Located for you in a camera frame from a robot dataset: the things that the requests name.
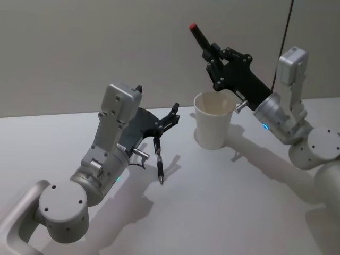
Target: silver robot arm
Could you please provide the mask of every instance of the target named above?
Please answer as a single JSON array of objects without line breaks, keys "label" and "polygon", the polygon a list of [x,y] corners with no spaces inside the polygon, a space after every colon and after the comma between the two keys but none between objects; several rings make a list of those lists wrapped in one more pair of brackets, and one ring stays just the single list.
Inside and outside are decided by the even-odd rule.
[{"label": "silver robot arm", "polygon": [[326,127],[312,127],[301,91],[307,68],[307,52],[293,47],[277,67],[281,95],[273,93],[254,111],[254,116],[285,145],[296,167],[309,170],[323,165],[315,175],[318,194],[340,220],[340,137]]},{"label": "silver robot arm", "polygon": [[137,112],[142,95],[120,84],[107,87],[99,126],[81,166],[69,181],[39,181],[18,197],[0,220],[4,255],[41,255],[27,243],[39,223],[60,243],[82,238],[89,226],[88,207],[99,204],[129,164],[118,146],[122,130]]}]

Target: white table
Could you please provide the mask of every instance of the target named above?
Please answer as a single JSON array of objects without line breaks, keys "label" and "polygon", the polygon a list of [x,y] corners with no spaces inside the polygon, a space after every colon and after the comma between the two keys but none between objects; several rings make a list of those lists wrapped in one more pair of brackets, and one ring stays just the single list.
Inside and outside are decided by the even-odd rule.
[{"label": "white table", "polygon": [[[313,125],[340,130],[340,98],[305,100]],[[169,109],[154,109],[159,117]],[[248,109],[234,114],[229,147],[202,149],[193,107],[161,139],[160,186],[152,140],[147,170],[129,167],[90,212],[80,241],[54,242],[39,226],[30,244],[45,255],[335,255],[340,230],[318,200],[315,171],[289,163],[288,147]],[[0,208],[28,181],[68,179],[91,145],[97,113],[0,119]]]}]

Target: white paper cup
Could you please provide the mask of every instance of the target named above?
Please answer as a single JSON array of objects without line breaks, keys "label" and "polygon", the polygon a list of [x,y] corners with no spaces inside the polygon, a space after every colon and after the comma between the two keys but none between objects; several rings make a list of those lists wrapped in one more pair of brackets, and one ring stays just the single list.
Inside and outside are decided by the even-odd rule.
[{"label": "white paper cup", "polygon": [[198,143],[208,150],[221,148],[227,138],[235,101],[228,93],[210,91],[198,94],[193,104]]}]

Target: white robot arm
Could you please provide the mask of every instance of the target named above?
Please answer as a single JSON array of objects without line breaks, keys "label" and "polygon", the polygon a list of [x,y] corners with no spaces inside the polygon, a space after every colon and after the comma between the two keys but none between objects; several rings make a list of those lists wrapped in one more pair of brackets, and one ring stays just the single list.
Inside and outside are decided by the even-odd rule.
[{"label": "white robot arm", "polygon": [[293,47],[280,57],[277,76],[281,94],[272,93],[250,70],[253,58],[231,48],[210,44],[196,24],[190,26],[208,62],[207,71],[216,91],[229,89],[242,103],[235,111],[249,107],[254,116],[283,144],[290,145],[294,166],[309,170],[323,165],[315,175],[317,191],[340,220],[340,137],[326,127],[313,127],[305,118],[301,101],[308,53]]},{"label": "white robot arm", "polygon": [[[179,122],[176,103],[171,112],[159,120],[139,108],[142,86],[130,89],[123,84],[106,89],[99,126],[93,144],[81,166],[69,181],[50,184],[41,180],[25,189],[5,216],[0,219],[1,255],[42,255],[28,245],[39,224],[47,227],[59,243],[72,243],[82,238],[89,227],[88,207],[99,204],[137,154],[143,162],[149,155],[137,147],[146,137],[154,137],[158,154],[160,137]],[[164,181],[163,164],[159,160],[158,176]]]}]

